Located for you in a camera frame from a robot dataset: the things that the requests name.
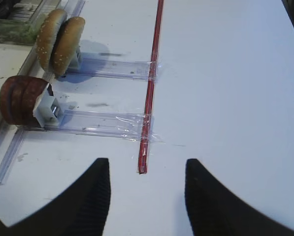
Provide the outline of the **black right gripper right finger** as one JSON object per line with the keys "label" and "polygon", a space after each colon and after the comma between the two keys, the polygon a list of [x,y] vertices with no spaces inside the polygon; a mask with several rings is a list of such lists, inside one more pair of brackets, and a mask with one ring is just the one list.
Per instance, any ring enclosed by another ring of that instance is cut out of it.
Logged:
{"label": "black right gripper right finger", "polygon": [[294,230],[245,203],[194,158],[186,162],[185,205],[195,236],[294,236]]}

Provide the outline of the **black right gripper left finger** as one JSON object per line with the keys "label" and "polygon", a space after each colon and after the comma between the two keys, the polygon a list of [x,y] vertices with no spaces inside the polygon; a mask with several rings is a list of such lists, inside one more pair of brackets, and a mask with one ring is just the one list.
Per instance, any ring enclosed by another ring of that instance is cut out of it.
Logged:
{"label": "black right gripper left finger", "polygon": [[111,201],[107,158],[98,158],[64,192],[0,236],[101,236]]}

